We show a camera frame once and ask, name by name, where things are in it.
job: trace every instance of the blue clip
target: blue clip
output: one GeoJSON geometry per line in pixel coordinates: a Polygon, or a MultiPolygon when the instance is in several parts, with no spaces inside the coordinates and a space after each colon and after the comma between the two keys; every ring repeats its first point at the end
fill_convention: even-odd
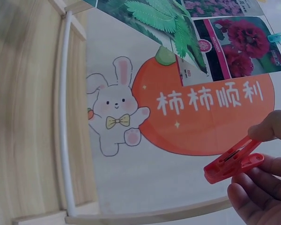
{"type": "Polygon", "coordinates": [[[267,36],[267,39],[270,43],[277,43],[281,44],[281,32],[277,34],[271,34],[267,36]]]}

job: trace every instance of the flower photo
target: flower photo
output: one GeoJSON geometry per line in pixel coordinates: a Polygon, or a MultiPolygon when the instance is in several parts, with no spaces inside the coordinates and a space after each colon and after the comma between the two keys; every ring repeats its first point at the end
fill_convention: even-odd
{"type": "Polygon", "coordinates": [[[281,54],[259,17],[210,19],[232,78],[281,70],[281,54]]]}
{"type": "Polygon", "coordinates": [[[271,32],[255,16],[196,20],[200,42],[212,43],[204,53],[213,81],[281,71],[281,53],[267,39],[271,32]]]}

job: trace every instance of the hand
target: hand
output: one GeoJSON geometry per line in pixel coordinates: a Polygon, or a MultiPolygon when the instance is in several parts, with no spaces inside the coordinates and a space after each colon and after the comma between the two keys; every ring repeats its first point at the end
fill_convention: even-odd
{"type": "MultiPolygon", "coordinates": [[[[270,113],[248,130],[250,138],[267,142],[281,139],[281,110],[270,113]]],[[[246,174],[232,178],[228,197],[247,225],[281,225],[281,157],[265,161],[246,174]]]]}

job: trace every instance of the cartoon rabbit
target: cartoon rabbit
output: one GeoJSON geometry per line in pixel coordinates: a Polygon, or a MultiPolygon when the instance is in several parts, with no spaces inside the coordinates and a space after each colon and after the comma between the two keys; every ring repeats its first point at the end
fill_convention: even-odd
{"type": "Polygon", "coordinates": [[[99,134],[100,149],[105,156],[115,156],[121,143],[138,145],[141,142],[139,125],[150,114],[148,107],[138,107],[129,87],[132,76],[131,61],[121,56],[113,61],[113,65],[117,84],[108,85],[101,74],[87,77],[88,94],[99,90],[89,125],[99,134]]]}

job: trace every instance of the clothespin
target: clothespin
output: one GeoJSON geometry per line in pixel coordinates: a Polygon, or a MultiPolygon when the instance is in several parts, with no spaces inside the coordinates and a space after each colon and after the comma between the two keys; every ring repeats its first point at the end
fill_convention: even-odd
{"type": "Polygon", "coordinates": [[[250,154],[260,143],[246,136],[227,152],[204,167],[204,175],[207,181],[210,184],[215,184],[260,165],[264,161],[264,156],[259,153],[250,154]]]}
{"type": "Polygon", "coordinates": [[[268,35],[267,39],[270,43],[280,43],[281,44],[281,32],[268,35]]]}

